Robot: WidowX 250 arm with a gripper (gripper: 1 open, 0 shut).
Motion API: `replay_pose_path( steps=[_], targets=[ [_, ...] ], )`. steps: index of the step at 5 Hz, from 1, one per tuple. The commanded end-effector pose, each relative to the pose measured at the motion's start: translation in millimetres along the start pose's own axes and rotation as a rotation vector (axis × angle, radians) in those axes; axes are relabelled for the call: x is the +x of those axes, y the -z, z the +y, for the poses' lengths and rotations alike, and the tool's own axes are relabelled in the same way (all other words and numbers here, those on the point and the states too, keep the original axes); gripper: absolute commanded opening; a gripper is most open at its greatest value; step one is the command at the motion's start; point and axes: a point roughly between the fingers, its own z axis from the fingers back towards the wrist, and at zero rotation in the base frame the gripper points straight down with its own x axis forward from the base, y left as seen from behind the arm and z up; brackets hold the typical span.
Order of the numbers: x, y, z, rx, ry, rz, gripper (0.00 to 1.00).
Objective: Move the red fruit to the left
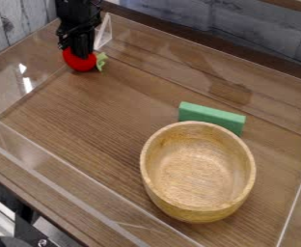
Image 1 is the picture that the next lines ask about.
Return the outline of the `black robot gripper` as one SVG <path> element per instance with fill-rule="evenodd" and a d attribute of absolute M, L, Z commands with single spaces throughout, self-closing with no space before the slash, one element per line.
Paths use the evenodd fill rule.
<path fill-rule="evenodd" d="M 81 35 L 79 31 L 89 31 L 101 23 L 102 0 L 55 0 L 55 15 L 59 20 L 55 29 L 57 46 L 70 47 L 71 54 L 78 58 L 87 58 L 94 51 L 94 30 Z"/>

